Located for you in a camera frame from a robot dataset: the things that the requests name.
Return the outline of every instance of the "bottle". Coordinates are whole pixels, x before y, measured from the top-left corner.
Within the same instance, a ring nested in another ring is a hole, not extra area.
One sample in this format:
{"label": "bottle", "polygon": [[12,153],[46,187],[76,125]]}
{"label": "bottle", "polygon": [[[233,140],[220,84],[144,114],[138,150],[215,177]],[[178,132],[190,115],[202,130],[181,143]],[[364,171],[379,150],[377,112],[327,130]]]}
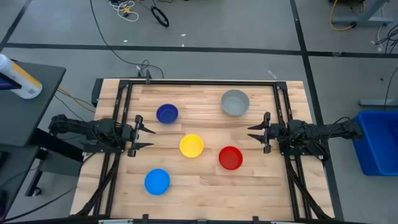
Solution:
{"label": "bottle", "polygon": [[0,73],[21,85],[20,89],[11,91],[23,99],[33,99],[43,90],[39,81],[3,54],[0,54]]}

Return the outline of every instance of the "blue bin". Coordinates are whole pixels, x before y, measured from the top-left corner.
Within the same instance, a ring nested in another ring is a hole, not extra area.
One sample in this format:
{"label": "blue bin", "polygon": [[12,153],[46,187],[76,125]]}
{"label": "blue bin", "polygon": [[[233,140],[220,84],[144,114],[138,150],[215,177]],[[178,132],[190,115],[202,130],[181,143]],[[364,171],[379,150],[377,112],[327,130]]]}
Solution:
{"label": "blue bin", "polygon": [[398,175],[398,112],[360,111],[354,120],[364,137],[354,140],[366,175]]}

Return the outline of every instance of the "gray bowl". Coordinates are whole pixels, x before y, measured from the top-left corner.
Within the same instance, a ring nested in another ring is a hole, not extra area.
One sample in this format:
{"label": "gray bowl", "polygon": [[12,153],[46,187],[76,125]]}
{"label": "gray bowl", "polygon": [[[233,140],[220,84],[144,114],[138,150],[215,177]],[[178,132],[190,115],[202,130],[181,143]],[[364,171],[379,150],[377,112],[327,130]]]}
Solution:
{"label": "gray bowl", "polygon": [[224,112],[233,116],[244,115],[249,109],[249,105],[249,97],[240,90],[229,90],[221,99],[221,107]]}

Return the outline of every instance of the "wooden tabletop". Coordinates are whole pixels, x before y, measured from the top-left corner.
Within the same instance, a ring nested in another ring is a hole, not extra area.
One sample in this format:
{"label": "wooden tabletop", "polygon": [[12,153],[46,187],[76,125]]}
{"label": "wooden tabletop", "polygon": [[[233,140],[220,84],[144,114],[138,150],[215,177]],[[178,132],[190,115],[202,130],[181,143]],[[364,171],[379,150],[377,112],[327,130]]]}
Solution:
{"label": "wooden tabletop", "polygon": [[[117,79],[104,80],[95,119],[112,117],[118,83]],[[287,82],[287,86],[293,118],[311,123],[303,83]],[[243,116],[231,117],[221,109],[221,97],[231,89],[245,92],[250,99]],[[178,108],[174,124],[160,124],[156,119],[157,108],[165,103]],[[154,145],[137,151],[136,157],[128,157],[126,152],[122,155],[111,217],[142,218],[148,213],[156,219],[252,220],[258,216],[260,220],[293,220],[278,144],[271,141],[271,153],[263,154],[264,145],[247,136],[256,134],[247,127],[261,123],[266,111],[271,112],[271,122],[277,123],[274,94],[268,86],[134,85],[127,123],[134,126],[134,117],[140,114],[145,126],[156,134],[140,132],[139,142]],[[181,154],[179,143],[186,134],[202,138],[205,149],[199,157]],[[220,166],[218,153],[225,146],[241,150],[243,164],[239,169]],[[103,154],[97,154],[82,167],[71,213],[79,211],[97,188],[102,162]],[[308,191],[328,215],[334,216],[321,162],[302,156],[302,163]],[[147,193],[144,187],[146,174],[156,168],[170,174],[170,188],[160,196]],[[298,189],[296,192],[303,217],[302,198]]]}

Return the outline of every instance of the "concrete floor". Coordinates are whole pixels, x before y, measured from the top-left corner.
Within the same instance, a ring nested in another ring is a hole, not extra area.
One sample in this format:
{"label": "concrete floor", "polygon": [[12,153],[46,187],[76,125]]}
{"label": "concrete floor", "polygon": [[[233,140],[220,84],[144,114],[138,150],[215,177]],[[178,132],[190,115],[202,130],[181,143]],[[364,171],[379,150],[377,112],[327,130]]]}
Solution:
{"label": "concrete floor", "polygon": [[[23,0],[0,1],[0,39],[13,23]],[[327,0],[296,0],[305,43],[311,51],[379,53],[371,41],[376,40],[377,27],[357,27],[346,32],[330,29]],[[158,25],[150,12],[136,5],[140,14],[135,22],[126,22],[116,15],[107,0],[93,0],[94,9],[105,39],[110,45],[161,47],[226,47],[250,49],[300,50],[289,0],[174,0],[172,4],[157,3],[170,20],[170,27]],[[398,2],[391,1],[384,15],[395,16]],[[353,14],[348,6],[336,7],[336,15]],[[391,25],[381,31],[384,37]],[[8,43],[104,45],[96,30],[89,1],[33,0],[17,25]],[[61,87],[78,98],[90,101],[96,78],[134,77],[137,69],[117,59],[107,50],[26,49],[6,47],[2,53],[23,62],[58,65],[67,68]],[[214,52],[121,51],[118,54],[131,62],[148,59],[159,66],[166,78],[250,79],[272,80],[271,70],[279,80],[304,81],[307,98],[310,92],[301,56]],[[384,98],[387,82],[398,66],[396,59],[310,57],[319,104],[325,123],[342,116],[354,117],[361,110],[362,98]],[[159,77],[157,70],[151,71]],[[398,94],[392,83],[391,96]],[[59,96],[85,120],[93,115]],[[309,102],[313,119],[313,102]],[[57,114],[74,118],[54,99],[39,127],[47,129],[50,118]],[[77,140],[70,141],[78,145]],[[332,139],[331,156],[346,221],[396,223],[398,213],[397,177],[368,177],[362,174],[351,141]],[[24,193],[31,175],[21,192]],[[72,188],[77,178],[44,174],[38,197],[20,194],[9,217],[24,213]],[[69,214],[73,193],[17,221],[65,217]]]}

